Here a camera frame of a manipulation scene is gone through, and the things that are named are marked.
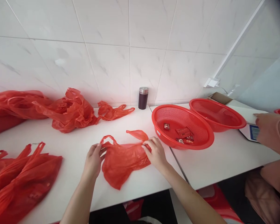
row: red bag on floor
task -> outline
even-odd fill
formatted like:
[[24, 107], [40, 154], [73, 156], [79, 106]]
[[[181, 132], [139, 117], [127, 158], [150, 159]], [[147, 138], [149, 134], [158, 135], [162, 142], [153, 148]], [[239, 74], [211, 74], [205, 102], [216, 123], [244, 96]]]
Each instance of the red bag on floor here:
[[21, 173], [0, 191], [0, 224], [18, 223], [50, 191], [59, 172], [62, 157], [40, 154], [40, 143]]
[[24, 122], [24, 119], [12, 116], [4, 110], [0, 110], [0, 133]]
[[121, 118], [125, 115], [128, 115], [130, 113], [132, 113], [135, 108], [130, 108], [127, 110], [124, 110], [124, 108], [126, 107], [125, 104], [113, 109], [109, 104], [107, 104], [105, 101], [100, 101], [98, 103], [99, 105], [99, 111], [98, 111], [98, 115], [100, 118], [102, 118], [103, 120], [106, 121], [110, 121], [110, 120], [115, 120], [117, 118]]
[[84, 99], [79, 90], [68, 88], [65, 97], [50, 106], [33, 102], [36, 110], [53, 119], [52, 127], [62, 133], [69, 133], [76, 128], [85, 128], [97, 124], [99, 118], [94, 115], [93, 107]]
[[0, 171], [0, 190], [7, 186], [14, 178], [16, 178], [22, 171], [23, 167], [27, 163], [31, 152], [31, 144], [27, 145], [25, 149], [20, 153], [20, 155], [8, 162], [9, 165], [5, 166]]
[[0, 109], [7, 111], [10, 115], [22, 119], [45, 119], [38, 113], [32, 102], [36, 101], [40, 105], [48, 106], [52, 100], [43, 95], [40, 91], [15, 91], [8, 90], [0, 92]]
[[[119, 145], [111, 135], [104, 136], [100, 141], [102, 148], [107, 148], [102, 166], [104, 177], [106, 181], [117, 190], [120, 190], [121, 186], [134, 170], [140, 170], [150, 164], [142, 148], [143, 142], [148, 140], [147, 134], [141, 130], [126, 132], [140, 139], [141, 142]], [[110, 142], [103, 143], [108, 137], [113, 140], [113, 144]]]

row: white countertop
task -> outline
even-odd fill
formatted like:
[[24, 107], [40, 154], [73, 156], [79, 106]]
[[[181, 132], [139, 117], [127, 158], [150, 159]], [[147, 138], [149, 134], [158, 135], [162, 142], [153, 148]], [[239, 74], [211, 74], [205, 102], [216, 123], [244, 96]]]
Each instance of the white countertop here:
[[[119, 144], [137, 143], [138, 139], [126, 130], [143, 130], [149, 137], [155, 136], [151, 120], [152, 112], [136, 107], [131, 114], [114, 121], [101, 120], [98, 125], [76, 129], [64, 134], [51, 127], [52, 120], [29, 120], [0, 134], [0, 150], [6, 150], [7, 157], [15, 158], [29, 143], [45, 142], [43, 153], [63, 156], [63, 163], [52, 189], [45, 199], [32, 210], [21, 223], [53, 223], [59, 221], [80, 180], [85, 157], [91, 145], [100, 142], [103, 136], [112, 135]], [[168, 162], [183, 177], [170, 150], [163, 144]], [[126, 202], [145, 195], [169, 189], [171, 186], [152, 166], [134, 171], [121, 190], [112, 188], [100, 172], [97, 178], [91, 211]]]
[[[189, 109], [189, 104], [179, 104]], [[203, 150], [172, 149], [191, 186], [200, 188], [280, 159], [280, 155], [247, 140], [239, 130], [214, 133], [215, 141]]]

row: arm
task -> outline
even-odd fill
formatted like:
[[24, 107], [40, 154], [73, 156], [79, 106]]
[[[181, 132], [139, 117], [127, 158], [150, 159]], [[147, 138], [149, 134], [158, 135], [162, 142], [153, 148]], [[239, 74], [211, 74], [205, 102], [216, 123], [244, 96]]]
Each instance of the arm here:
[[193, 224], [226, 224], [223, 218], [167, 162], [159, 139], [152, 137], [143, 144], [149, 145], [152, 149], [150, 152], [145, 146], [142, 146], [151, 163], [172, 186]]
[[93, 189], [100, 173], [101, 163], [105, 158], [105, 155], [102, 156], [105, 151], [105, 148], [101, 149], [101, 144], [91, 146], [87, 153], [81, 180], [68, 203], [60, 224], [88, 223]]

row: hand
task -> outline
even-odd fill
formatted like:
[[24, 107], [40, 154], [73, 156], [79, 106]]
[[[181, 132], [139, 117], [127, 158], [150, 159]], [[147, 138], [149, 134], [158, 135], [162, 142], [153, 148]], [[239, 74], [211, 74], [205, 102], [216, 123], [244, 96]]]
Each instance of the hand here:
[[105, 159], [105, 155], [102, 156], [102, 154], [107, 150], [106, 148], [101, 149], [101, 147], [101, 144], [94, 144], [90, 147], [81, 180], [95, 181], [99, 176], [102, 161]]
[[[152, 152], [148, 150], [148, 148], [145, 146], [146, 144], [149, 145], [149, 147], [152, 149]], [[142, 148], [146, 152], [146, 155], [152, 165], [154, 165], [157, 170], [161, 172], [169, 166], [169, 163], [166, 160], [164, 148], [158, 138], [152, 137], [149, 140], [143, 142]]]

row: person's right hand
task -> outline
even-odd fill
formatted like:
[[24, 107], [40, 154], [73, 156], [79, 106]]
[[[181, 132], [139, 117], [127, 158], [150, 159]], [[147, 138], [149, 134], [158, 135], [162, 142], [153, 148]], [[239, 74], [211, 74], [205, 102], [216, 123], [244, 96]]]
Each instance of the person's right hand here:
[[[149, 145], [149, 147], [152, 149], [152, 152], [150, 152], [145, 145]], [[152, 165], [154, 165], [157, 170], [161, 171], [168, 167], [169, 163], [166, 160], [164, 148], [158, 138], [152, 137], [149, 140], [143, 142], [142, 148], [146, 152], [146, 155]]]

